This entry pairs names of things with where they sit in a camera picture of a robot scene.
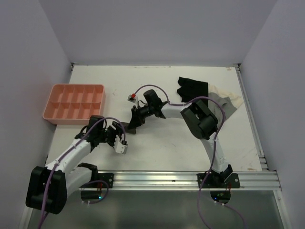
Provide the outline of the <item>olive underwear beige waistband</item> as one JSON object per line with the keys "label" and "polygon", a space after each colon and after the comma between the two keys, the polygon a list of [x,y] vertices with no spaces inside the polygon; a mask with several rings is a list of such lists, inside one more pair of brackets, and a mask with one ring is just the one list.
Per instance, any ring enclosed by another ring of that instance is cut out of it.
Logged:
{"label": "olive underwear beige waistband", "polygon": [[136,134],[136,129],[138,127],[137,125],[127,123],[127,122],[122,122],[122,125],[123,125],[124,130],[125,130],[126,133],[132,134],[132,135]]}

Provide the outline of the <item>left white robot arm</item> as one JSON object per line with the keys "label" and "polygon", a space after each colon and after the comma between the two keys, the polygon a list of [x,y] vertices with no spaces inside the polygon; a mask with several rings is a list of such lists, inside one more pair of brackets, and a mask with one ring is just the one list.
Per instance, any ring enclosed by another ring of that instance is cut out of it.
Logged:
{"label": "left white robot arm", "polygon": [[92,115],[63,153],[32,170],[25,200],[27,207],[59,214],[74,191],[83,185],[98,184],[97,167],[82,160],[103,143],[119,154],[126,153],[128,147],[123,124],[110,118],[112,124],[107,125],[107,120],[107,117]]}

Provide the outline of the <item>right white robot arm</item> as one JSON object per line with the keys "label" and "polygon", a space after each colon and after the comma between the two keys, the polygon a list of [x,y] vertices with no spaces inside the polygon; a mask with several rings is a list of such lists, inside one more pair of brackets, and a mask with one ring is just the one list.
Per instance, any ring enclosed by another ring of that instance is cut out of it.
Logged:
{"label": "right white robot arm", "polygon": [[203,96],[178,105],[163,102],[153,89],[146,91],[143,96],[146,104],[144,106],[136,104],[132,107],[131,120],[125,125],[126,132],[135,134],[136,128],[142,126],[146,118],[152,115],[162,119],[183,119],[192,135],[202,142],[207,152],[212,166],[210,176],[214,185],[224,187],[233,172],[218,139],[218,133],[225,121],[225,113],[222,122],[218,125],[218,119],[203,102]]}

